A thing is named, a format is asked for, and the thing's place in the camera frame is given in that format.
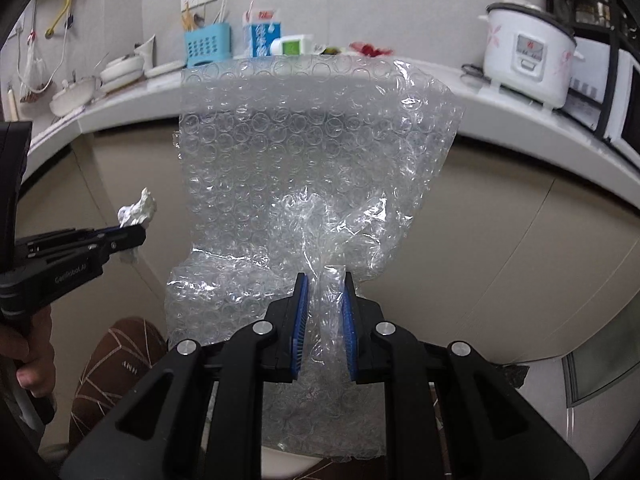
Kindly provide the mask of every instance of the white countertop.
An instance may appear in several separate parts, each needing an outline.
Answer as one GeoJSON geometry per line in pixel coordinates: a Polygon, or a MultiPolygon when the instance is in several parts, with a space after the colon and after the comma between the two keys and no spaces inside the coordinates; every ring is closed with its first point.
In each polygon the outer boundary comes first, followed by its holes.
{"type": "MultiPolygon", "coordinates": [[[[524,96],[463,76],[457,69],[407,60],[465,102],[459,135],[525,153],[575,173],[640,208],[640,172],[571,119],[548,114],[524,96]]],[[[33,137],[25,178],[81,134],[180,114],[180,72],[146,80],[99,99],[76,117],[33,137]]]]}

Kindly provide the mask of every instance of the brown patterned fabric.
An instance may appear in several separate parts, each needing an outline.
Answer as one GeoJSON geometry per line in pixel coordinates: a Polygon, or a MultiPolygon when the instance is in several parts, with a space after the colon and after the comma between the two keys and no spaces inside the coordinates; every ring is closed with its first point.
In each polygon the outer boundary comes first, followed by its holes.
{"type": "Polygon", "coordinates": [[[139,317],[116,322],[98,343],[80,377],[69,421],[73,449],[167,353],[159,330],[139,317]]]}
{"type": "Polygon", "coordinates": [[[385,480],[386,468],[383,456],[372,460],[331,462],[322,460],[294,480],[385,480]]]}

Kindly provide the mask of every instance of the white bowl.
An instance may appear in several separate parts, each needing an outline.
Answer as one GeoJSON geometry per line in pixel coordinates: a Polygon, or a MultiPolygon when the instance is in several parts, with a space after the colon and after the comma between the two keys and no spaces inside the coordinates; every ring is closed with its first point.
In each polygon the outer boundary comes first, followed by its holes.
{"type": "Polygon", "coordinates": [[[107,65],[107,68],[100,72],[100,79],[105,84],[110,83],[131,72],[142,70],[144,64],[145,60],[141,56],[127,57],[127,59],[123,59],[111,66],[107,65]]]}
{"type": "Polygon", "coordinates": [[[118,64],[119,62],[123,61],[124,59],[127,59],[127,56],[120,56],[117,57],[116,59],[112,59],[110,62],[108,62],[104,67],[108,68],[110,66],[113,66],[115,64],[118,64]]]}
{"type": "Polygon", "coordinates": [[[91,76],[69,85],[52,97],[49,108],[57,117],[64,117],[94,97],[95,83],[96,78],[91,76]]]}

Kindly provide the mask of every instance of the finger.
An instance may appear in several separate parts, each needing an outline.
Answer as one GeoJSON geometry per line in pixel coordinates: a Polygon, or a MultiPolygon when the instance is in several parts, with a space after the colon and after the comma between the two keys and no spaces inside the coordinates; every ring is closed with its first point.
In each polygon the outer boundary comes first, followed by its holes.
{"type": "Polygon", "coordinates": [[[43,356],[43,352],[50,346],[51,339],[51,307],[39,310],[31,317],[31,332],[28,336],[30,353],[26,362],[43,356]]]}
{"type": "Polygon", "coordinates": [[[56,365],[49,356],[21,366],[16,372],[21,387],[30,390],[34,397],[49,395],[56,385],[56,365]]]}
{"type": "Polygon", "coordinates": [[[0,324],[0,355],[24,361],[29,355],[29,343],[13,328],[0,324]]]}

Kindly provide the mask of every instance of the cable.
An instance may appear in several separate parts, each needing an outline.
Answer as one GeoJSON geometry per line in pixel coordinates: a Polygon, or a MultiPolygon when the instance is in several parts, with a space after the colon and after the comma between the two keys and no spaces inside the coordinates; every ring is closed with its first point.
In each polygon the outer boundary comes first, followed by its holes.
{"type": "MultiPolygon", "coordinates": [[[[69,6],[69,8],[66,10],[66,22],[68,24],[68,20],[69,20],[69,16],[71,14],[71,6],[69,6]]],[[[64,38],[62,40],[62,56],[60,58],[60,63],[58,64],[58,66],[56,67],[56,69],[51,73],[51,77],[49,78],[49,81],[47,81],[47,84],[44,85],[41,89],[36,90],[31,88],[31,86],[29,86],[29,84],[22,78],[22,74],[20,74],[20,33],[22,32],[22,28],[18,28],[18,61],[16,64],[16,72],[18,73],[18,79],[20,80],[20,82],[27,88],[27,90],[29,90],[29,92],[32,92],[34,94],[42,94],[47,88],[49,88],[49,85],[51,85],[51,82],[53,81],[53,76],[56,75],[56,72],[60,69],[60,67],[62,66],[62,64],[65,61],[65,48],[66,48],[66,34],[68,33],[69,29],[65,24],[65,35],[64,38]]]]}

